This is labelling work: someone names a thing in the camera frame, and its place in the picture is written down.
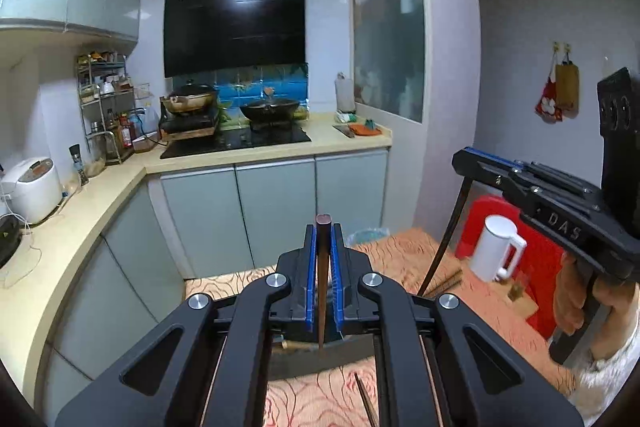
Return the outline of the white fuzzy sleeve forearm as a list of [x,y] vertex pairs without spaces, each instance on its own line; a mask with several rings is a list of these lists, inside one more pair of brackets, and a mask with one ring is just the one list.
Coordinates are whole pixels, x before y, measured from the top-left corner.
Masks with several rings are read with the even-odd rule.
[[639,360],[639,317],[620,350],[611,358],[596,361],[585,355],[572,369],[575,388],[568,401],[576,407],[585,426],[593,426],[626,384]]

